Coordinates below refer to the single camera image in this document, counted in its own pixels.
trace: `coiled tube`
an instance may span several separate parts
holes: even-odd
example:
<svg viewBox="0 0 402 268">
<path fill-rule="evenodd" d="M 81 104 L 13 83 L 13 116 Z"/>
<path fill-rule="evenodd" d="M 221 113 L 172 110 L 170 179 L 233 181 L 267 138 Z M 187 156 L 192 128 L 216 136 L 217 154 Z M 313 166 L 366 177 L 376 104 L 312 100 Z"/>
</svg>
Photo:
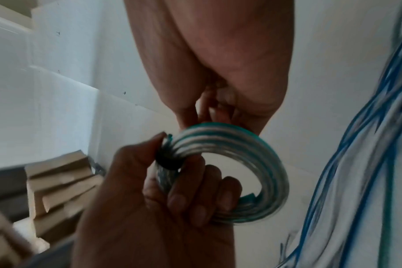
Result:
<svg viewBox="0 0 402 268">
<path fill-rule="evenodd" d="M 220 223 L 247 223 L 276 213 L 289 194 L 286 171 L 273 149 L 257 135 L 234 125 L 203 123 L 192 126 L 176 136 L 164 139 L 157 157 L 157 182 L 168 193 L 176 181 L 178 166 L 167 169 L 159 163 L 164 159 L 182 163 L 183 159 L 200 153 L 230 157 L 248 167 L 258 178 L 262 190 L 258 196 L 249 194 L 239 199 L 230 212 L 217 211 L 212 220 Z"/>
</svg>

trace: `green wire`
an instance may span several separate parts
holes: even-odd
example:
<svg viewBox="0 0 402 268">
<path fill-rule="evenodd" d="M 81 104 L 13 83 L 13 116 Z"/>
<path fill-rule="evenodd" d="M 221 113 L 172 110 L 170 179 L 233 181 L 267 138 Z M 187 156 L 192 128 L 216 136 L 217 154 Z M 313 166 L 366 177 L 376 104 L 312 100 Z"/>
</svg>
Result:
<svg viewBox="0 0 402 268">
<path fill-rule="evenodd" d="M 385 187 L 385 200 L 382 212 L 381 240 L 379 242 L 378 268 L 389 267 L 391 248 L 391 219 L 392 219 L 392 196 L 394 189 L 394 166 L 396 148 L 392 145 L 388 148 L 387 177 Z"/>
</svg>

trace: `hand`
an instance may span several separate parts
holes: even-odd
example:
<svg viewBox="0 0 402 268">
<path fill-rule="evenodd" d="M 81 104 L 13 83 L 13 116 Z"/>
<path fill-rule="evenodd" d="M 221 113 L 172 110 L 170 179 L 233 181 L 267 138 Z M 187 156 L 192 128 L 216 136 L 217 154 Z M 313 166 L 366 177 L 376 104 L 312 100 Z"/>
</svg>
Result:
<svg viewBox="0 0 402 268">
<path fill-rule="evenodd" d="M 220 121 L 261 132 L 288 84 L 292 0 L 125 3 L 148 76 L 181 128 Z"/>
<path fill-rule="evenodd" d="M 79 222 L 72 267 L 235 267 L 233 227 L 209 221 L 236 206 L 240 183 L 191 156 L 166 196 L 145 179 L 164 136 L 117 152 Z"/>
</svg>

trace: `brown cardboard piece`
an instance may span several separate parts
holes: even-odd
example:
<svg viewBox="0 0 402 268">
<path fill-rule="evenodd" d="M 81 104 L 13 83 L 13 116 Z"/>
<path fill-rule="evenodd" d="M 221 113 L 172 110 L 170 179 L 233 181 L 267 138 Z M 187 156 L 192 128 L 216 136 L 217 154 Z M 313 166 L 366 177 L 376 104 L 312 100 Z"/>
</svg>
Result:
<svg viewBox="0 0 402 268">
<path fill-rule="evenodd" d="M 73 234 L 81 213 L 90 204 L 97 190 L 98 187 L 92 188 L 49 214 L 35 218 L 33 223 L 36 236 L 48 243 L 55 243 Z"/>
<path fill-rule="evenodd" d="M 31 219 L 46 214 L 42 198 L 46 194 L 61 189 L 62 186 L 85 179 L 92 175 L 88 166 L 76 170 L 64 171 L 57 174 L 27 180 L 27 197 L 29 202 L 29 215 Z"/>
<path fill-rule="evenodd" d="M 5 237 L 0 234 L 0 268 L 12 268 L 20 262 L 20 256 L 8 244 Z"/>
<path fill-rule="evenodd" d="M 82 151 L 58 156 L 46 161 L 30 164 L 24 167 L 28 179 L 50 175 L 58 172 L 90 167 L 89 159 Z"/>
<path fill-rule="evenodd" d="M 103 180 L 104 178 L 101 175 L 95 175 L 43 196 L 42 201 L 45 211 L 49 212 L 50 209 L 64 204 L 93 187 L 101 185 Z"/>
<path fill-rule="evenodd" d="M 0 234 L 2 234 L 11 247 L 24 259 L 34 253 L 30 243 L 14 230 L 11 223 L 0 213 Z"/>
</svg>

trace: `black band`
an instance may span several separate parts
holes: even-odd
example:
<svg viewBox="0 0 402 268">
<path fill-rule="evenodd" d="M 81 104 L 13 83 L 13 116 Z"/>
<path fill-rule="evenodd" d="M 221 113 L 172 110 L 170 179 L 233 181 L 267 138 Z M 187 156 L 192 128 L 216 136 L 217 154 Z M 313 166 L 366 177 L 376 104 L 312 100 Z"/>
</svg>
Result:
<svg viewBox="0 0 402 268">
<path fill-rule="evenodd" d="M 156 153 L 155 160 L 160 166 L 168 170 L 179 170 L 185 161 L 185 159 L 173 159 L 161 149 Z"/>
</svg>

